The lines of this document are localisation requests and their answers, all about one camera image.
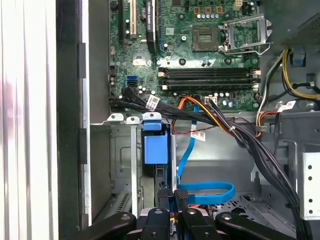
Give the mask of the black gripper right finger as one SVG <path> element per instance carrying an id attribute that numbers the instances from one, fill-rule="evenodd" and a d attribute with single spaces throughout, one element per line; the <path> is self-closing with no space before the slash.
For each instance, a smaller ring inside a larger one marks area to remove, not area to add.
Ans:
<path id="1" fill-rule="evenodd" d="M 293 237 L 232 212 L 215 218 L 188 207 L 188 193 L 174 191 L 181 240 L 292 240 Z"/>

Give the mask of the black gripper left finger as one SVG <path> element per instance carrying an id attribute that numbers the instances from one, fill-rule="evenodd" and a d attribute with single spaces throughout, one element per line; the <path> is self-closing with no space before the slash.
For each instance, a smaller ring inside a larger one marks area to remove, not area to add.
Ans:
<path id="1" fill-rule="evenodd" d="M 119 212 L 66 237 L 67 240 L 169 240 L 170 239 L 170 189 L 158 191 L 159 205 L 144 208 L 140 216 Z"/>

